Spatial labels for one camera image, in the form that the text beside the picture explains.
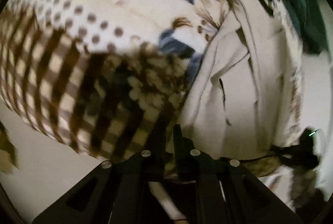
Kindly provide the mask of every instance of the coat pocket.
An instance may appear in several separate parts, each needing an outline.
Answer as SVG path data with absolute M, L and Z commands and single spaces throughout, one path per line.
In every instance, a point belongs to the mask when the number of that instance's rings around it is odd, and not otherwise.
M 218 76 L 225 111 L 225 136 L 221 155 L 236 159 L 260 157 L 257 150 L 257 91 L 247 54 L 228 71 Z

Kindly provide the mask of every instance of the green fabric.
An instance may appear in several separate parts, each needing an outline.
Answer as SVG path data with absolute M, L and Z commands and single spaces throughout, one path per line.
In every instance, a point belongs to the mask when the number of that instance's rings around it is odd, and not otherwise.
M 303 40 L 304 51 L 320 54 L 328 50 L 325 24 L 317 0 L 283 0 L 283 3 Z

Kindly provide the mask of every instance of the polka dot fabric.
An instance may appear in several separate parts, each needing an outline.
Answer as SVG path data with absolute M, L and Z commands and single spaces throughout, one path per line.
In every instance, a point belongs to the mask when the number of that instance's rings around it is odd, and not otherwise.
M 111 26 L 108 20 L 98 19 L 88 7 L 74 5 L 71 0 L 21 0 L 19 6 L 25 4 L 33 5 L 41 27 L 65 28 L 71 37 L 77 39 L 77 49 L 81 52 L 108 53 L 118 46 L 119 53 L 130 53 L 130 49 L 123 48 L 125 41 L 131 48 L 138 48 L 145 42 L 138 35 L 127 35 L 118 25 Z
M 228 11 L 227 0 L 9 0 L 0 95 L 77 152 L 128 159 L 172 131 Z

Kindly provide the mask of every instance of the black mount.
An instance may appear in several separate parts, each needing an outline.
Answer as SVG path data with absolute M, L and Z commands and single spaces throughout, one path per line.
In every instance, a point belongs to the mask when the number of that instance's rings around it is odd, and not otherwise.
M 143 189 L 164 180 L 165 135 L 146 151 L 111 165 L 104 161 L 35 218 L 33 224 L 139 224 Z M 180 180 L 196 184 L 199 224 L 301 224 L 302 220 L 237 160 L 213 160 L 174 127 Z

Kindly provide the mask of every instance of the silver screw head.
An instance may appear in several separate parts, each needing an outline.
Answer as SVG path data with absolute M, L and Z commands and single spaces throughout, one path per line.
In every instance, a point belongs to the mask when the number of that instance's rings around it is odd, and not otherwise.
M 141 155 L 143 156 L 143 157 L 148 157 L 148 156 L 150 156 L 152 153 L 149 151 L 149 150 L 144 150 L 144 151 L 142 151 L 141 152 Z
M 196 150 L 196 149 L 190 151 L 190 154 L 191 154 L 192 156 L 199 156 L 200 153 L 201 153 L 201 152 L 200 152 L 199 150 Z
M 232 159 L 230 160 L 230 165 L 232 165 L 233 167 L 238 167 L 240 165 L 240 162 L 237 159 Z
M 112 162 L 111 161 L 103 161 L 101 164 L 103 169 L 108 169 L 110 167 L 112 167 Z

